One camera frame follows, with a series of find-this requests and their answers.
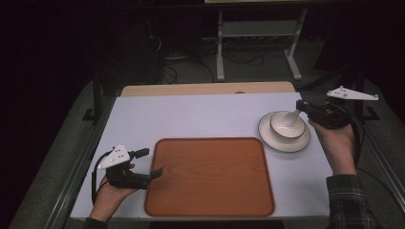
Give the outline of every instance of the cable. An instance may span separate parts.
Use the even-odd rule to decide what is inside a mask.
[[[215,38],[215,37],[202,38],[202,41],[211,41],[211,40],[215,41],[215,43],[212,46],[208,47],[208,48],[204,48],[205,50],[208,50],[208,51],[203,52],[202,56],[206,56],[208,54],[215,53],[216,50],[211,50],[211,49],[215,48],[216,45],[218,45],[217,38]],[[189,55],[177,55],[177,56],[165,56],[163,58],[165,60],[170,60],[170,61],[178,61],[178,60],[181,61],[181,60],[192,59],[193,57],[189,56]]]
[[[276,42],[273,43],[273,45],[271,47],[269,47],[269,49],[274,49],[277,45],[280,45],[282,42],[286,41],[286,38],[279,38],[279,40],[277,40]],[[229,40],[226,44],[224,44],[224,47],[230,43],[231,40]],[[259,53],[258,55],[256,55],[256,53],[253,51],[253,48],[251,47],[250,44],[248,44],[248,42],[244,42],[244,44],[247,49],[249,54],[252,55],[252,58],[249,60],[245,60],[242,59],[241,57],[239,57],[237,54],[231,54],[229,52],[224,52],[223,55],[224,57],[226,57],[226,59],[233,61],[235,63],[239,63],[239,64],[246,64],[249,66],[261,66],[265,63],[265,56],[269,53],[268,52],[263,52],[263,53]],[[259,63],[253,64],[254,61],[256,61],[257,59],[260,59]]]
[[[104,185],[106,185],[107,183],[108,183],[108,181],[110,181],[110,180],[108,180],[108,178],[107,178],[107,181],[105,181],[104,183],[102,183],[99,187],[98,187],[98,190],[100,190]]]
[[[192,63],[196,63],[196,64],[199,64],[199,65],[202,65],[203,67],[205,67],[205,68],[208,70],[209,74],[211,75],[212,83],[215,83],[215,76],[214,76],[214,73],[213,73],[213,72],[211,71],[211,69],[210,69],[208,66],[206,66],[201,60],[197,60],[197,59],[194,59],[194,58],[192,58],[192,57],[187,57],[187,58],[178,59],[178,60],[172,60],[173,63],[182,63],[182,62],[185,62],[185,61],[192,62]],[[175,71],[174,68],[171,68],[171,67],[169,67],[168,65],[165,65],[165,67],[166,67],[166,68],[170,68],[170,69],[172,69],[173,71]]]
[[[157,54],[157,53],[159,52],[160,48],[161,48],[161,40],[160,40],[160,38],[158,38],[158,37],[155,36],[155,35],[149,35],[149,38],[156,39],[156,40],[159,41],[158,47],[157,47],[156,50],[154,51],[154,54]]]
[[[347,112],[344,108],[330,103],[330,105],[339,110],[340,112],[342,112],[351,122],[352,125],[352,131],[353,131],[353,136],[354,136],[354,165],[357,167],[358,161],[360,160],[360,156],[361,156],[361,148],[363,147],[363,142],[364,142],[364,136],[365,136],[365,132],[364,132],[364,128],[362,125],[360,125],[357,121],[357,119],[354,118],[353,115],[351,115],[349,112]],[[360,133],[359,133],[359,127],[362,130],[362,138],[360,139]]]
[[[92,172],[92,202],[93,202],[93,204],[95,204],[95,202],[96,202],[96,197],[97,197],[97,193],[96,193],[96,181],[97,181],[97,167],[98,167],[98,164],[101,162],[101,160],[102,160],[103,158],[105,158],[106,156],[108,156],[111,152],[113,152],[113,151],[110,151],[110,152],[105,153],[104,155],[102,155],[102,156],[98,159],[98,161],[97,161],[96,164],[95,164],[95,168],[94,168],[94,170],[93,170],[93,172]]]
[[[216,37],[203,38],[202,41],[214,41],[211,46],[209,46],[209,47],[206,48],[207,50],[212,50],[211,52],[214,52],[214,51],[217,49],[217,47],[218,47],[218,40],[217,40]]]
[[[164,68],[170,69],[171,71],[174,72],[174,74],[168,73]],[[162,70],[163,70],[166,74],[168,74],[168,75],[170,75],[170,76],[173,76],[173,80],[169,81],[169,80],[167,80],[166,75],[163,75],[163,78],[166,80],[166,82],[167,82],[168,84],[173,84],[173,83],[175,83],[175,82],[177,81],[178,73],[177,73],[177,71],[176,71],[174,68],[172,68],[172,67],[170,67],[170,66],[167,66],[167,65],[164,65],[163,68],[162,68]]]
[[[402,207],[399,205],[399,203],[398,203],[397,201],[395,201],[396,198],[395,198],[395,196],[394,196],[393,191],[391,191],[391,189],[389,189],[389,188],[387,187],[387,185],[386,185],[384,182],[382,182],[382,181],[379,180],[376,176],[372,175],[371,173],[369,173],[368,171],[366,171],[366,170],[364,170],[364,169],[362,169],[362,168],[357,168],[357,171],[360,171],[360,172],[364,173],[365,175],[371,177],[371,178],[374,179],[377,183],[379,183],[379,184],[388,192],[388,194],[389,194],[390,197],[393,199],[393,201],[394,201],[394,203],[396,204],[396,206],[399,208],[399,212],[401,212],[402,217],[405,218],[405,214],[401,211],[401,210],[402,210]]]

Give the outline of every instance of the table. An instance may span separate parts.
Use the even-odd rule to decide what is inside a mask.
[[[285,89],[284,93],[280,92],[281,88]],[[125,88],[110,114],[71,217],[85,219],[90,214],[92,209],[91,172],[101,154],[110,151],[113,146],[123,143],[130,151],[141,148],[151,149],[149,156],[134,161],[135,173],[149,174],[153,149],[160,139],[166,137],[257,137],[260,139],[258,133],[260,118],[273,111],[295,110],[295,101],[299,98],[300,95],[293,91],[292,85],[288,82]],[[301,117],[305,121],[308,120],[305,115]],[[316,133],[312,128],[310,131],[312,141],[301,152],[280,153],[264,144],[276,206],[275,212],[265,219],[329,215],[325,178],[331,175],[331,169]],[[103,171],[98,172],[98,179],[102,178],[103,173]],[[114,218],[182,220],[182,218],[148,216],[143,209],[145,194],[146,191],[139,190],[128,197]],[[187,218],[187,220],[211,219]]]

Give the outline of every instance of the human hand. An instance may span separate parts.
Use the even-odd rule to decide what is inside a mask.
[[[93,206],[91,219],[108,222],[118,209],[119,205],[137,189],[119,189],[110,185],[107,177],[100,182],[95,205]]]
[[[349,124],[339,130],[328,130],[309,120],[309,124],[320,134],[319,138],[327,151],[334,175],[356,175],[353,160],[354,134]]]

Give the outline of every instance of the sleeve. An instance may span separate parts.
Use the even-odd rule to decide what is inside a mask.
[[[330,196],[330,229],[382,228],[373,215],[357,176],[328,177],[327,185]]]
[[[107,223],[96,219],[86,218],[81,229],[107,229]]]

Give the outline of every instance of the wooden tray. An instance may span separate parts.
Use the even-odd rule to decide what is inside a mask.
[[[267,217],[274,199],[262,141],[254,137],[166,138],[155,146],[148,187],[152,217]]]

